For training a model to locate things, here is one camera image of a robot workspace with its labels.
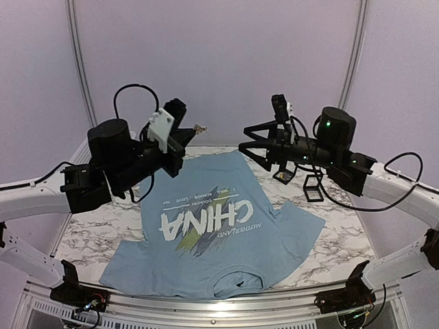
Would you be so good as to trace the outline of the light blue printed t-shirt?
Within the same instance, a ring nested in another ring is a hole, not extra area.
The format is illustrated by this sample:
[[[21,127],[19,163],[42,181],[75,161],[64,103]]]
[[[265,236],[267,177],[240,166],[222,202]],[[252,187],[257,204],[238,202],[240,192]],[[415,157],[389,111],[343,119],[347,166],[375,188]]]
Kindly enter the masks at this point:
[[[133,295],[226,299],[266,290],[313,249],[321,219],[276,209],[238,151],[186,160],[141,183],[144,239],[122,241],[99,282]]]

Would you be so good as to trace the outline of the white perforated plastic basket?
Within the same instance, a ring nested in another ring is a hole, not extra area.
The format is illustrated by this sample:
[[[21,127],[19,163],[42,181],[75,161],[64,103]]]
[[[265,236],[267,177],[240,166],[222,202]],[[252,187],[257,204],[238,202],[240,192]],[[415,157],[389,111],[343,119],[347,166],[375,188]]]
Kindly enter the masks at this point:
[[[85,138],[81,145],[77,148],[77,150],[73,153],[69,162],[80,165],[86,164],[91,159],[91,152],[88,146],[88,139]]]

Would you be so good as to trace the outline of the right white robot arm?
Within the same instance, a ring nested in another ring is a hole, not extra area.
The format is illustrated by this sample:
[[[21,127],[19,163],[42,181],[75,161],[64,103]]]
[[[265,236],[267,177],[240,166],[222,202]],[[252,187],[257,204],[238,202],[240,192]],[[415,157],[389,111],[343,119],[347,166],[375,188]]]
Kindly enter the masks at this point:
[[[245,128],[252,140],[238,150],[266,171],[279,170],[274,178],[287,184],[294,173],[288,162],[325,169],[327,177],[347,193],[385,203],[387,211],[398,208],[429,226],[426,234],[384,258],[358,265],[340,291],[340,301],[354,307],[373,291],[391,281],[403,279],[426,269],[438,268],[438,190],[423,186],[419,178],[407,178],[391,171],[387,164],[350,151],[356,120],[347,112],[325,107],[319,116],[314,138],[298,135],[299,122],[286,109],[277,108],[273,121]]]

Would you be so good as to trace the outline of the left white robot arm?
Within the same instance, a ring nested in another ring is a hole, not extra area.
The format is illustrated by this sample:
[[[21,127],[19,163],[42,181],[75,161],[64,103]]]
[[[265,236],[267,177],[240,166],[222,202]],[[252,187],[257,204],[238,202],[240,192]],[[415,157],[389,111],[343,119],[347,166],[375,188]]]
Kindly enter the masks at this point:
[[[63,161],[41,178],[1,186],[1,262],[39,279],[54,295],[72,305],[86,300],[86,289],[73,264],[52,260],[9,232],[7,221],[46,214],[78,214],[98,209],[118,197],[139,203],[133,188],[159,170],[176,177],[185,147],[195,137],[181,128],[186,104],[174,98],[155,105],[152,117],[131,137],[128,122],[119,115],[87,132],[91,159],[86,164]]]

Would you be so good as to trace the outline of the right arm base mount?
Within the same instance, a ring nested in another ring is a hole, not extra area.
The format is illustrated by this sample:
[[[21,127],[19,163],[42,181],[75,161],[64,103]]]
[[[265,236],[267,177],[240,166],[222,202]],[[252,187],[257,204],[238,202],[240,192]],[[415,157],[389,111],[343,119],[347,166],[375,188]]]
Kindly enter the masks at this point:
[[[316,294],[314,305],[322,314],[340,312],[351,308],[365,306],[376,301],[372,289],[362,281],[363,271],[370,261],[358,264],[340,289],[321,291]]]

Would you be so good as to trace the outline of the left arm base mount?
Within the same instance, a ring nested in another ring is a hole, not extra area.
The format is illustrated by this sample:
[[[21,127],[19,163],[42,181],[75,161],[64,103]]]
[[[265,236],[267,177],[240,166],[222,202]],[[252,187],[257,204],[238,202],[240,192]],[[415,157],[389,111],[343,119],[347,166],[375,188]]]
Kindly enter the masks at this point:
[[[61,283],[51,288],[50,299],[83,310],[93,308],[98,312],[104,312],[109,292],[81,285],[75,266],[66,260],[61,260],[60,264],[64,274]]]

